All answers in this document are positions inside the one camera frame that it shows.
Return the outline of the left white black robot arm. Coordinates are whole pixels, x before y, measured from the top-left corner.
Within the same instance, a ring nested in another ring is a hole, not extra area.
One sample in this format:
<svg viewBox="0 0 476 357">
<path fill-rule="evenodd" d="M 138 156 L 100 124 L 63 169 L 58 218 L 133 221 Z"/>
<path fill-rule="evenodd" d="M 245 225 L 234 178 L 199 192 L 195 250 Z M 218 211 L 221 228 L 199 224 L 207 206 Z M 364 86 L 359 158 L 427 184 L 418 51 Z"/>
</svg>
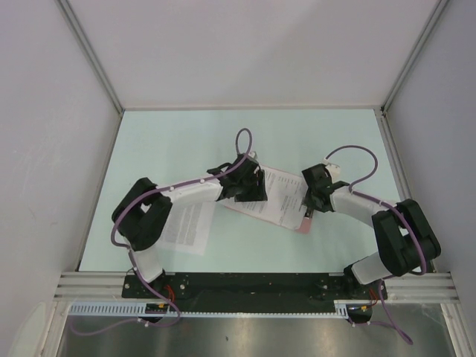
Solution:
<svg viewBox="0 0 476 357">
<path fill-rule="evenodd" d="M 203 178 L 158 188 L 148 178 L 135 182 L 112 214 L 113 245 L 125 248 L 138 288 L 148 297 L 163 292 L 164 268 L 154 252 L 174 208 L 233 199 L 265 202 L 265 171 L 253 155 L 239 154 L 234 163 L 209 169 Z"/>
</svg>

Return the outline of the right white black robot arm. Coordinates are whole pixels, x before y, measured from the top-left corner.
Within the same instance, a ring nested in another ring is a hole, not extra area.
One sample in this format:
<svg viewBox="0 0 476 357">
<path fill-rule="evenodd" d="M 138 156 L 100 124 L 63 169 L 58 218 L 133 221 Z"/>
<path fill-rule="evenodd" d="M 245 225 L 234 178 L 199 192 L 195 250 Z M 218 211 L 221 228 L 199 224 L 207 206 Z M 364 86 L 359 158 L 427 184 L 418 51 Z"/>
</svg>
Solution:
<svg viewBox="0 0 476 357">
<path fill-rule="evenodd" d="M 361 298 L 378 280 L 416 274 L 416 268 L 426 273 L 428 264 L 441 255 L 441 246 L 418 202 L 390 203 L 358 192 L 336 179 L 339 170 L 332 164 L 303 170 L 303 204 L 311 211 L 344 214 L 373 229 L 377 252 L 344 269 L 344 292 Z"/>
</svg>

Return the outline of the white printed paper sheet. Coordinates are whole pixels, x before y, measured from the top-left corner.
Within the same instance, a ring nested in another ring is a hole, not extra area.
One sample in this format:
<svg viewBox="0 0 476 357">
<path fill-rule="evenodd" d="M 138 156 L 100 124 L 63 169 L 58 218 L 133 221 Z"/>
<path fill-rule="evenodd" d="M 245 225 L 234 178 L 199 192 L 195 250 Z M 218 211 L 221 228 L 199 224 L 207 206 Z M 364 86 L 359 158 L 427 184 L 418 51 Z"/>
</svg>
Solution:
<svg viewBox="0 0 476 357">
<path fill-rule="evenodd" d="M 216 204 L 174 206 L 158 241 L 164 250 L 202 256 L 205 253 Z"/>
</svg>

